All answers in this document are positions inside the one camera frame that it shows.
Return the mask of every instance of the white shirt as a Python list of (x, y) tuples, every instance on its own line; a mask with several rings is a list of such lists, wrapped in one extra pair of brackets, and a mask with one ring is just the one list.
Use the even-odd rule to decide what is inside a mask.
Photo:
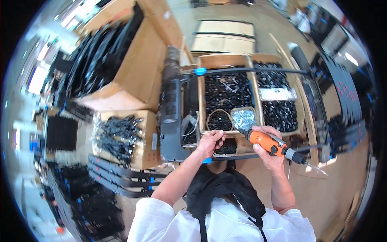
[[(219, 241), (264, 241), (258, 227), (249, 215), (226, 202), (223, 198), (214, 198), (211, 211), (205, 217), (205, 226), (209, 242)], [(266, 208), (262, 217), (268, 242), (316, 241), (314, 230), (307, 218), (303, 218), (298, 209), (291, 209), (281, 215)], [(179, 211), (158, 199), (147, 197), (139, 200), (136, 214), (130, 228), (128, 242), (200, 242), (199, 220), (188, 211)]]

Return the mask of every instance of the plastic bag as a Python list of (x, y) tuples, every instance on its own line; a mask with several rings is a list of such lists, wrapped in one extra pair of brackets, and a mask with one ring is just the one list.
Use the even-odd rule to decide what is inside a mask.
[(298, 25), (304, 16), (305, 14), (300, 9), (297, 9), (297, 12), (290, 16), (290, 22), (294, 25)]
[(298, 25), (298, 29), (303, 33), (310, 34), (310, 23), (309, 23), (309, 19), (306, 15), (301, 20), (300, 24)]
[(242, 108), (231, 112), (231, 118), (235, 129), (249, 130), (257, 125), (255, 121), (255, 112), (250, 108)]

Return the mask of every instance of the blue tape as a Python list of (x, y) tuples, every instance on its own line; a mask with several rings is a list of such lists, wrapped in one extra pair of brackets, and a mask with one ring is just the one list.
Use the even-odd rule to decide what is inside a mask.
[(210, 158), (205, 159), (205, 160), (203, 161), (203, 164), (209, 164), (209, 163), (211, 163), (211, 162), (212, 162), (212, 158), (210, 157)]
[(200, 76), (203, 75), (207, 71), (207, 68), (201, 67), (201, 68), (196, 68), (195, 69), (195, 74)]
[(362, 69), (360, 69), (360, 67), (358, 67), (358, 71), (360, 72), (360, 73), (362, 73), (365, 77), (367, 77), (368, 78), (368, 80), (371, 80), (371, 78), (362, 70)]

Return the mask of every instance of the apron strap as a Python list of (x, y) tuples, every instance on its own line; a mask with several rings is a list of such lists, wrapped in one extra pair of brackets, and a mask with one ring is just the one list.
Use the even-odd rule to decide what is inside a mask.
[(199, 228), (200, 228), (200, 239), (202, 242), (208, 242), (207, 241), (207, 230), (205, 228), (205, 221), (204, 218), (199, 219)]
[(261, 234), (262, 234), (262, 237), (264, 239), (264, 242), (267, 242), (267, 239), (266, 239), (266, 236), (264, 234), (264, 230), (263, 230), (263, 226), (258, 224), (257, 222), (254, 222), (254, 220), (252, 220), (250, 217), (248, 218), (248, 220), (250, 220), (251, 222), (253, 222), (253, 224), (255, 224), (258, 228), (259, 228), (259, 231), (261, 231)]

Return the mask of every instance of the white label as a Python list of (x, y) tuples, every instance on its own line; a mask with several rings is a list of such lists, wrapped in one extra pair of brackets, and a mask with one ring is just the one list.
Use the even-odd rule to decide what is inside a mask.
[(152, 138), (152, 150), (157, 149), (157, 134), (153, 133), (153, 138)]
[(285, 88), (260, 88), (259, 95), (261, 101), (294, 101), (297, 99), (296, 90), (294, 88), (291, 90)]
[(170, 16), (171, 16), (171, 12), (169, 10), (164, 13), (165, 19), (169, 19)]

